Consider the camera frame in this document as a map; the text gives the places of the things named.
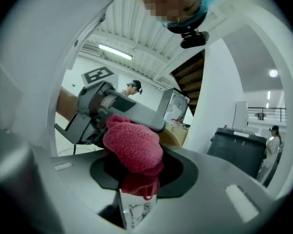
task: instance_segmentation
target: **pink towel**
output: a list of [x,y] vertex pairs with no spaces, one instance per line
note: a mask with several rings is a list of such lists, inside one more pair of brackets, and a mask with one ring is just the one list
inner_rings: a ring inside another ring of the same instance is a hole
[[122,181],[122,192],[152,199],[160,186],[158,174],[164,167],[158,135],[119,115],[112,115],[106,125],[104,145],[130,171]]

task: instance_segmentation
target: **pink cloth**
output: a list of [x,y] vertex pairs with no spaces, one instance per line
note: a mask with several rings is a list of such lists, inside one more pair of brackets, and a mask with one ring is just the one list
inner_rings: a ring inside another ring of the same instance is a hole
[[104,145],[130,172],[146,176],[160,173],[164,167],[163,150],[156,133],[119,115],[112,115],[106,125],[108,131],[103,138]]

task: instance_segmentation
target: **man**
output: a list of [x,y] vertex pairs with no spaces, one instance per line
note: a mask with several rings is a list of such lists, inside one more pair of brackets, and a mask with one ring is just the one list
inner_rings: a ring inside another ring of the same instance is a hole
[[[152,16],[165,23],[172,32],[179,34],[180,27],[197,28],[204,20],[212,0],[142,0]],[[57,112],[70,120],[77,113],[77,98],[64,90],[60,91]]]
[[133,80],[131,83],[127,84],[126,90],[121,91],[121,94],[128,97],[135,95],[137,92],[140,92],[140,94],[142,93],[141,82]]

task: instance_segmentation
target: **ceiling beam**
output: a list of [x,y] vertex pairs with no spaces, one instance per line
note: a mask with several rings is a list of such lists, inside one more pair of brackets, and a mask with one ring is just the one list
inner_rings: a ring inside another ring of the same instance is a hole
[[165,90],[172,88],[172,86],[167,87],[166,84],[162,84],[161,82],[154,81],[151,78],[148,78],[142,74],[139,74],[139,73],[135,72],[134,70],[130,70],[129,68],[126,68],[120,64],[113,62],[113,61],[109,61],[109,60],[106,60],[106,59],[103,59],[103,58],[100,58],[100,57],[97,57],[97,56],[94,56],[91,54],[83,53],[83,52],[79,52],[79,56],[100,62],[103,65],[107,65],[108,67],[115,68],[115,69],[119,70],[121,73],[123,73],[125,75],[132,76],[134,78],[138,78],[139,80],[144,81],[145,83],[148,83],[149,85],[151,85],[153,87],[158,87],[158,88],[162,88]]
[[125,45],[128,45],[130,48],[143,51],[143,52],[147,53],[148,55],[150,55],[150,56],[152,56],[154,58],[157,58],[162,63],[168,63],[169,62],[169,59],[167,57],[161,55],[160,53],[156,52],[155,50],[150,49],[150,48],[148,48],[148,47],[146,47],[146,46],[144,46],[144,45],[142,45],[140,43],[136,43],[135,41],[127,39],[125,37],[121,37],[121,36],[118,36],[118,35],[115,35],[115,34],[112,34],[112,33],[107,33],[107,32],[103,32],[103,31],[99,31],[99,30],[94,31],[93,34],[97,35],[97,36],[100,36],[100,37],[104,37],[104,38],[108,38],[108,39],[111,39],[111,40],[114,40],[114,41],[121,42],[121,43],[123,43]]

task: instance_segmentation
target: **person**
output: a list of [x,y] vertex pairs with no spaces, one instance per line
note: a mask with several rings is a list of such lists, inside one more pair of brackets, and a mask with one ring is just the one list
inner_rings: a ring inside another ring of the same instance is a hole
[[124,96],[132,96],[135,95],[137,92],[142,92],[141,82],[138,80],[133,80],[131,83],[127,84],[127,89],[122,90],[121,94]]
[[272,137],[270,137],[267,141],[267,147],[265,149],[266,158],[264,159],[263,166],[258,174],[259,181],[262,181],[268,177],[268,171],[273,167],[277,159],[278,148],[282,143],[279,127],[275,125],[270,129],[270,131],[272,133]]
[[[142,2],[151,16],[163,22],[170,31],[176,32],[178,27],[197,28],[204,20],[213,0],[142,0]],[[57,112],[70,120],[77,111],[77,98],[61,88]]]

